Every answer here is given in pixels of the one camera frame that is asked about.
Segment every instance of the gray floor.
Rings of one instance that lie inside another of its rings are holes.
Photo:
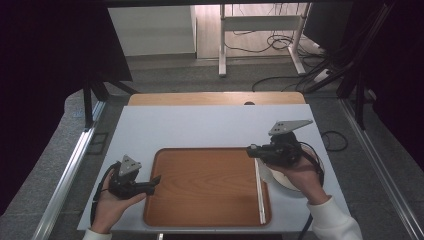
[[[129,58],[128,61],[134,78],[134,82],[128,85],[142,93],[251,91],[252,85],[260,79],[295,75],[291,60],[285,57],[230,59],[226,78],[219,78],[217,61],[200,61],[190,56],[166,59]],[[293,78],[270,80],[257,85],[255,90],[280,91],[298,81],[299,79]],[[339,131],[349,141],[346,150],[329,152],[329,156],[351,214],[359,222],[364,239],[410,239],[342,111],[335,95],[337,86],[338,82],[334,82],[305,97],[311,105],[319,130]],[[110,85],[108,89],[113,96],[106,104],[95,139],[107,137],[103,144],[95,144],[96,141],[93,141],[90,145],[50,239],[82,238],[83,233],[75,230],[76,225],[94,185],[122,107],[129,98],[120,89]],[[373,113],[371,104],[365,106],[364,116],[367,133],[417,218],[423,223],[424,189],[418,187],[423,186],[423,172],[385,129]],[[52,140],[5,215],[0,218],[2,240],[30,239],[33,236],[83,127],[82,93],[77,92],[67,99],[65,114]],[[332,144],[340,144],[339,140],[332,140]],[[114,235],[114,239],[155,237],[136,233]],[[283,234],[283,238],[296,239],[297,233]],[[316,237],[309,233],[305,239]]]

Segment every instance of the brown tray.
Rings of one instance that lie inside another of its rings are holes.
[[[156,227],[261,226],[271,219],[268,188],[245,148],[166,148],[155,156],[152,178],[161,175],[146,200],[144,221]]]

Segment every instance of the white sleeve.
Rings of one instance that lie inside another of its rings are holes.
[[[100,234],[91,231],[90,229],[85,230],[85,235],[82,240],[111,240],[112,234]]]
[[[308,204],[313,217],[312,231],[321,240],[362,240],[361,229],[351,216],[342,212],[331,197],[321,205]]]

